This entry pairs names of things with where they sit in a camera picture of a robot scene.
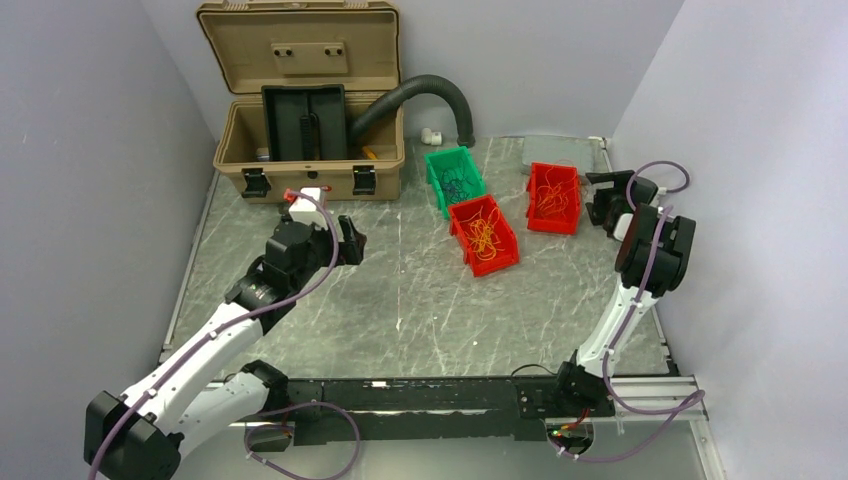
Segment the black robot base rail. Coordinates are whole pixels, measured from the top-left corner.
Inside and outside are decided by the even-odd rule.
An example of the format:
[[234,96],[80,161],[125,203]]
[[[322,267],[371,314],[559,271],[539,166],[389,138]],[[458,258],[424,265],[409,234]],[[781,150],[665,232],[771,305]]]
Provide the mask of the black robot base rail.
[[612,418],[607,394],[589,400],[552,375],[388,379],[292,379],[248,422],[285,424],[297,446],[350,440],[508,437],[542,441],[580,421]]

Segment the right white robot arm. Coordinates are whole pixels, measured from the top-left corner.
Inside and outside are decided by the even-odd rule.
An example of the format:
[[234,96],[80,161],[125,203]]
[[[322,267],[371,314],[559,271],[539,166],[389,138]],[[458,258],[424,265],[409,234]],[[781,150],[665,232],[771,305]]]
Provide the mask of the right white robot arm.
[[564,415],[597,408],[616,397],[611,380],[630,336],[645,314],[665,294],[676,290],[687,273],[697,223],[685,216],[673,217],[670,206],[658,203],[660,187],[641,176],[653,165],[587,176],[591,183],[613,183],[597,192],[613,201],[602,224],[608,224],[614,212],[631,217],[614,262],[618,274],[614,294],[590,336],[555,376],[551,401]]

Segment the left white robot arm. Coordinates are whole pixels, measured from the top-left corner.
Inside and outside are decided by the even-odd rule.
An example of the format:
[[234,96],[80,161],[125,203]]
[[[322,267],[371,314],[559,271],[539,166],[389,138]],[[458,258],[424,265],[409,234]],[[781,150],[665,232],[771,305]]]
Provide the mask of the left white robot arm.
[[339,225],[283,218],[214,314],[181,348],[120,395],[87,406],[84,459],[89,476],[170,479],[181,461],[231,423],[272,420],[294,410],[288,377],[270,364],[245,364],[222,386],[209,383],[316,287],[313,276],[358,265],[367,238],[342,215]]

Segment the green plastic bin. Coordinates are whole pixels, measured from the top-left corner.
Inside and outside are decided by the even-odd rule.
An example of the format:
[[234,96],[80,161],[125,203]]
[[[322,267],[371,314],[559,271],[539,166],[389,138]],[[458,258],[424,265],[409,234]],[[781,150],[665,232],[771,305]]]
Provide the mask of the green plastic bin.
[[467,147],[428,153],[424,158],[427,182],[445,219],[450,218],[449,206],[486,194],[483,177]]

